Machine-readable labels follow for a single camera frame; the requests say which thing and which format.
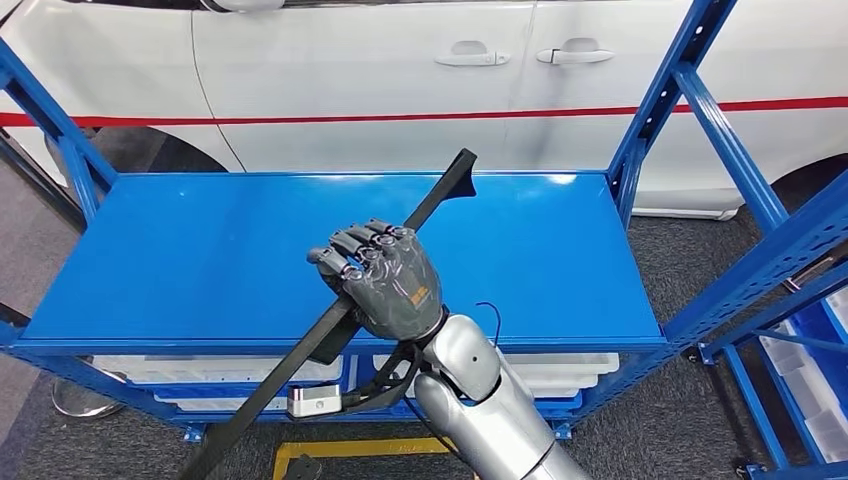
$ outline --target blue metal frame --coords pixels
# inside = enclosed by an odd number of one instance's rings
[[[733,345],[724,347],[724,356],[727,359],[728,364],[732,367],[731,371],[736,376],[736,382],[739,384],[739,390],[742,391],[742,396],[748,403],[748,409],[751,411],[751,416],[754,417],[754,423],[757,425],[757,429],[759,429],[760,434],[763,437],[763,441],[766,444],[766,449],[768,449],[769,455],[771,455],[771,458],[774,460],[777,468],[788,468],[789,459],[786,458],[786,453],[784,453],[783,447],[777,439],[777,434],[774,432],[771,422],[769,422],[766,411],[763,408],[763,404],[760,403],[760,398],[757,396],[756,390],[754,390],[754,385],[751,383],[751,379],[748,378],[747,374],[741,374],[745,372],[745,365],[742,363],[742,359],[739,358],[739,354],[736,352],[736,347]]]
[[[760,465],[748,465],[748,475],[751,480],[811,480],[811,479],[846,479],[848,478],[848,461],[807,465],[791,470],[764,470]]]
[[[607,346],[616,344],[617,348],[620,347],[620,351],[628,349],[638,351],[630,356],[628,362],[618,372],[605,375],[597,387],[585,391],[581,397],[582,405],[580,401],[571,405],[574,408],[563,415],[568,418],[557,426],[560,435],[566,435],[572,425],[621,395],[650,372],[674,358],[687,346],[727,323],[741,310],[780,285],[784,279],[848,237],[848,203],[844,201],[848,198],[848,173],[841,175],[794,215],[788,216],[768,182],[757,170],[738,136],[733,132],[715,99],[698,77],[696,69],[730,14],[734,3],[734,0],[693,1],[609,168],[604,173],[609,193],[615,202],[616,213],[626,229],[630,221],[642,163],[681,95],[685,95],[693,114],[706,131],[721,161],[765,232],[765,237],[665,326],[664,342],[660,337],[660,342],[649,342],[650,345],[607,343]],[[117,172],[94,150],[71,119],[1,40],[0,85],[62,151],[68,162],[73,184],[79,193],[86,219],[91,222],[98,208],[96,188],[98,186],[104,190],[111,188],[118,178]],[[775,303],[741,327],[721,337],[714,344],[702,346],[707,362],[712,362],[716,353],[724,352],[731,370],[742,387],[744,396],[754,410],[758,426],[764,432],[764,437],[767,437],[767,446],[782,469],[788,467],[788,461],[768,424],[768,419],[762,411],[756,392],[753,391],[735,348],[756,335],[775,336],[764,329],[780,318],[795,314],[805,306],[818,301],[839,286],[845,285],[846,281],[848,281],[846,267],[837,268],[811,282],[801,291]],[[280,351],[280,346],[275,345],[276,340],[261,338],[233,340],[228,343],[219,340],[195,340],[185,344],[176,344],[167,340],[159,343],[150,340],[144,342],[120,340],[110,343],[108,339],[104,339],[102,342],[69,346],[61,339],[27,341],[20,338],[20,334],[21,330],[0,322],[0,345],[4,346],[6,353],[49,369],[160,419],[183,426],[225,421],[229,415],[181,412],[170,405],[156,402],[149,392],[97,372],[67,355],[101,352],[232,353],[234,348],[242,349],[241,352],[248,348],[251,353]],[[615,332],[610,332],[610,337],[614,335]],[[826,346],[838,351],[845,350],[842,346],[834,346],[832,342],[796,340],[807,345]],[[540,352],[587,351],[597,345],[597,342],[587,343],[585,339],[584,341],[574,339],[573,343],[569,342],[565,345],[551,345],[550,342],[540,340],[538,350]],[[361,353],[373,352],[373,347],[374,345],[369,345]],[[784,399],[791,399],[785,385],[779,384],[778,387]],[[553,402],[550,407],[556,410],[562,405],[562,403]],[[794,408],[797,412],[797,405],[794,407],[792,405],[794,404],[790,404],[790,410]],[[279,414],[265,414],[260,417],[260,420],[280,419]],[[187,432],[189,438],[196,439],[198,436],[197,429],[189,429]],[[811,448],[811,452],[817,452],[814,450],[815,445],[809,437],[809,432],[806,432],[806,435],[805,445]],[[813,453],[813,457],[817,462],[823,461],[820,452]],[[844,465],[834,464],[822,468],[846,471],[840,470],[840,467]]]

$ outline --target white car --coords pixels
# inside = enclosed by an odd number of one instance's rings
[[[480,169],[603,169],[691,3],[304,1],[6,0],[0,35],[79,125],[159,130],[230,171],[439,170],[461,147]],[[848,152],[846,18],[845,0],[740,0],[704,61],[770,182]],[[727,218],[743,200],[679,110],[637,213]]]

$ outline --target blue shelf surface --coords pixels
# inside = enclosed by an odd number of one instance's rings
[[[122,175],[15,343],[42,354],[270,354],[333,301],[306,252],[402,223],[437,174]],[[452,311],[505,352],[665,343],[602,173],[476,174],[421,240]],[[389,352],[361,331],[348,352]]]

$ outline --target yellow floor marking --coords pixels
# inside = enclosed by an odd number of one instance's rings
[[[422,453],[448,453],[448,451],[438,440],[432,437],[284,443],[277,449],[277,455],[274,459],[274,480],[283,480],[289,467],[289,461],[303,454],[313,458],[342,458]]]

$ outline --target robotic hand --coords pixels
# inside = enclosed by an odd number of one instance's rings
[[[421,348],[415,398],[484,480],[589,478],[557,445],[529,389],[480,327],[447,313],[413,230],[371,220],[336,232],[308,260],[357,302],[369,332]]]

